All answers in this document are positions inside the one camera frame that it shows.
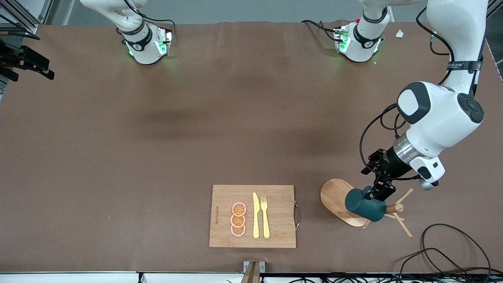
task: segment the wooden mug holder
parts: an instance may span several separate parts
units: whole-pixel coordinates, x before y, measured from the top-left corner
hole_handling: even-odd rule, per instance
[[[341,179],[332,179],[327,181],[323,187],[321,187],[321,202],[323,202],[323,205],[325,205],[329,211],[335,214],[335,216],[340,218],[346,224],[353,227],[363,227],[363,229],[365,229],[371,221],[347,211],[344,204],[346,195],[352,189],[354,189],[352,185]],[[394,204],[388,205],[386,207],[386,214],[384,215],[387,218],[396,219],[409,238],[412,237],[412,234],[403,223],[405,219],[400,218],[398,216],[398,212],[403,211],[403,204],[401,204],[401,202],[412,191],[413,189],[410,188],[401,198],[398,199],[398,201]]]

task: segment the green led light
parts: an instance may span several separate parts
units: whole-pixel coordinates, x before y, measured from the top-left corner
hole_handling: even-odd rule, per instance
[[[162,43],[162,42],[155,42],[155,45],[157,46],[157,48],[159,49],[159,53],[161,55],[164,55],[166,54],[166,44]]]
[[[126,41],[126,46],[127,46],[127,49],[129,50],[129,54],[130,54],[131,56],[134,56],[134,55],[133,55],[133,51],[131,51],[131,47],[129,47],[129,44],[127,43],[127,41]]]
[[[381,43],[381,39],[379,39],[376,43],[376,48],[374,49],[374,53],[377,52],[377,48],[379,48],[379,43]]]
[[[350,43],[351,43],[350,38],[346,37],[346,39],[343,42],[341,42],[341,46],[339,47],[339,51],[346,52]]]

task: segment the brown table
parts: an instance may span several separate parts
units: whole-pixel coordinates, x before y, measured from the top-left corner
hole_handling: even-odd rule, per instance
[[[465,230],[503,266],[503,88],[488,50],[482,126],[441,154],[438,188],[395,183],[390,200],[416,189],[401,214],[409,239],[391,219],[345,225],[319,190],[331,178],[371,184],[360,174],[362,130],[405,85],[445,73],[447,58],[430,53],[416,24],[390,24],[366,63],[337,55],[305,24],[221,23],[179,26],[179,56],[145,66],[114,29],[43,26],[42,40],[27,40],[56,78],[20,72],[0,104],[2,271],[234,271],[253,259],[268,271],[397,271],[437,222]],[[392,142],[376,125],[365,155]],[[209,248],[213,184],[295,185],[297,248]],[[427,244],[460,265],[485,265],[463,237],[431,232]],[[418,257],[406,271],[434,270]]]

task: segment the metal handle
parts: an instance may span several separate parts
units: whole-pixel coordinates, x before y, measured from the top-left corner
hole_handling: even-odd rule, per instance
[[[297,229],[299,229],[299,225],[300,225],[300,208],[299,208],[299,205],[297,204],[297,201],[293,201],[293,204],[294,206],[297,208],[297,225],[295,225],[295,231],[297,231]]]

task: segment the toy orange slice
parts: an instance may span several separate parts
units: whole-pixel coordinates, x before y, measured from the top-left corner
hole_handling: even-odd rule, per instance
[[[244,235],[244,233],[246,232],[246,226],[243,226],[243,227],[240,227],[240,228],[236,228],[234,226],[231,226],[230,227],[230,232],[236,236],[236,237],[241,237],[242,235]]]
[[[246,219],[244,218],[244,216],[235,216],[235,215],[232,215],[230,217],[230,224],[233,227],[241,228],[241,227],[243,227],[243,225],[244,225],[245,222],[246,222]]]
[[[243,216],[246,213],[246,205],[242,202],[236,202],[232,206],[232,214],[235,216]]]

